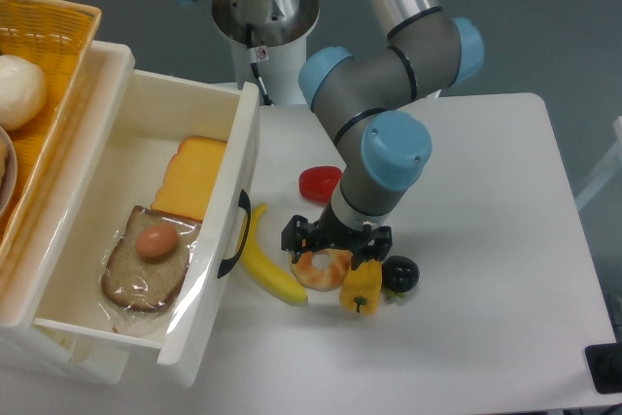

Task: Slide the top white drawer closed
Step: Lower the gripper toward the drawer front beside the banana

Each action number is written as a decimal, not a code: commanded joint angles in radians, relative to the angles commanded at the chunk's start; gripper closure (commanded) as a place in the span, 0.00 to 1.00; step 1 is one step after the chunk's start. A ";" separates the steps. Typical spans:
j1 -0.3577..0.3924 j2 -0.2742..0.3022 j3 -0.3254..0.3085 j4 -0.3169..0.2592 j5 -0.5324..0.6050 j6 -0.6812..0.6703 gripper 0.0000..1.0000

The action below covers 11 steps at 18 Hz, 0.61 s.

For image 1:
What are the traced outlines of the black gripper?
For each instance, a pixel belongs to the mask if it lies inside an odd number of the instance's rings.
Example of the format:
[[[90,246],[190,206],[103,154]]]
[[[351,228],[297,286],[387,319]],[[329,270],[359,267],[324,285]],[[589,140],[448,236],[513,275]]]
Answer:
[[[361,228],[350,228],[337,219],[330,205],[313,223],[303,216],[292,216],[281,232],[281,249],[291,254],[291,263],[298,263],[306,252],[337,249],[352,254],[350,267],[357,270],[366,261],[384,260],[391,248],[389,226],[373,227],[367,223]]]

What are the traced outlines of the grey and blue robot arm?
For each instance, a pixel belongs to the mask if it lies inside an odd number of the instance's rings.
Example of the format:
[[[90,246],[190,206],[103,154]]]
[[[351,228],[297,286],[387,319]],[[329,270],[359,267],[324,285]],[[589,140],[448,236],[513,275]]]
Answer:
[[[293,260],[326,248],[349,251],[353,265],[383,259],[392,246],[385,221],[432,152],[427,129],[404,107],[480,70],[478,29],[437,0],[370,0],[388,45],[358,60],[341,47],[307,53],[319,0],[211,2],[236,82],[258,86],[265,105],[305,102],[346,165],[320,219],[292,217],[282,249]]]

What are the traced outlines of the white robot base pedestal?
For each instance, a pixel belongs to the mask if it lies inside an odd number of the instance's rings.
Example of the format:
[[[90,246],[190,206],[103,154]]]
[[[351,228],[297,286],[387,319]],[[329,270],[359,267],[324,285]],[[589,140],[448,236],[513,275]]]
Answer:
[[[213,0],[213,20],[228,40],[239,86],[259,87],[264,105],[303,104],[298,75],[319,0]]]

